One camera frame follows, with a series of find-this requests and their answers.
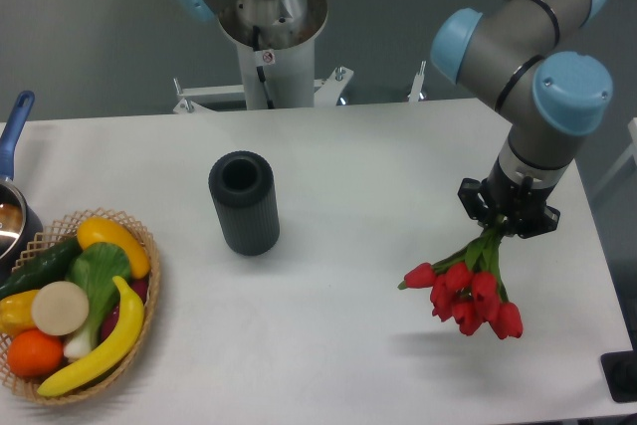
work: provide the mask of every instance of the woven basket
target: woven basket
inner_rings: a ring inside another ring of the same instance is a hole
[[[14,271],[22,267],[26,261],[35,257],[41,251],[44,251],[52,245],[75,235],[80,223],[92,216],[108,218],[124,226],[135,237],[135,239],[139,241],[148,255],[148,259],[150,260],[150,280],[148,284],[148,298],[145,305],[145,315],[141,333],[139,334],[137,343],[134,345],[132,350],[107,378],[93,386],[79,388],[66,395],[53,398],[42,397],[37,393],[38,387],[44,379],[22,379],[11,373],[9,366],[7,365],[7,349],[11,343],[11,338],[8,335],[0,334],[0,381],[2,381],[3,385],[10,388],[14,395],[24,397],[34,403],[41,405],[66,405],[86,400],[87,398],[93,397],[103,390],[106,390],[130,366],[130,363],[135,359],[135,356],[139,352],[144,340],[148,336],[148,330],[155,313],[157,295],[159,293],[159,282],[161,277],[161,273],[159,271],[159,254],[157,252],[157,245],[152,238],[152,234],[150,234],[139,221],[136,221],[133,217],[128,216],[122,211],[106,211],[102,208],[96,211],[78,211],[72,215],[65,216],[62,220],[54,221],[52,226],[45,228],[44,232],[38,233],[34,238],[34,241],[28,244],[26,251],[23,251],[20,255],[20,259],[16,261]]]

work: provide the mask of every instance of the red tulip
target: red tulip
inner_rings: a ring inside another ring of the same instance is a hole
[[[449,320],[451,318],[451,301],[434,307],[434,310],[431,312],[431,315],[433,317],[438,316],[438,318],[440,318],[440,322]]]
[[[489,324],[500,340],[507,337],[520,338],[524,330],[520,310],[514,303],[501,304],[498,317]]]
[[[476,306],[471,298],[464,298],[455,301],[451,307],[451,312],[460,326],[460,332],[464,335],[473,335],[482,324],[482,320],[476,313]]]
[[[456,298],[456,293],[447,289],[445,281],[444,274],[436,277],[429,297],[434,305],[432,316],[438,316],[442,322],[451,317],[452,302]]]
[[[461,291],[468,288],[471,284],[471,280],[474,277],[474,273],[467,269],[467,265],[462,262],[454,264],[449,271],[447,271],[447,289],[451,291]]]
[[[405,280],[400,283],[398,289],[423,289],[431,288],[436,281],[436,273],[434,273],[431,264],[422,263],[416,266],[412,271],[405,274]]]
[[[486,271],[475,274],[471,282],[471,294],[478,301],[496,296],[498,294],[498,280],[493,274]]]
[[[498,317],[500,310],[500,297],[498,295],[488,296],[480,300],[475,299],[476,313],[484,322],[491,322]]]

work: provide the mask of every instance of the warning sticker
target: warning sticker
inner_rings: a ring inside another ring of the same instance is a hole
[[[275,56],[275,51],[272,49],[255,52],[255,64],[257,64],[257,67],[266,67],[268,65],[273,65],[276,62],[277,58]]]

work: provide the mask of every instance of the saucepan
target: saucepan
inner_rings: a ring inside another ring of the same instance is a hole
[[[9,277],[29,241],[42,231],[40,219],[12,182],[16,144],[34,101],[33,92],[18,96],[0,136],[0,284]]]

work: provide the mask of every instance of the yellow banana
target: yellow banana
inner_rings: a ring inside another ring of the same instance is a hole
[[[57,397],[109,371],[134,346],[143,325],[143,303],[120,276],[112,281],[119,290],[119,319],[112,333],[88,355],[47,378],[38,388],[43,397]]]

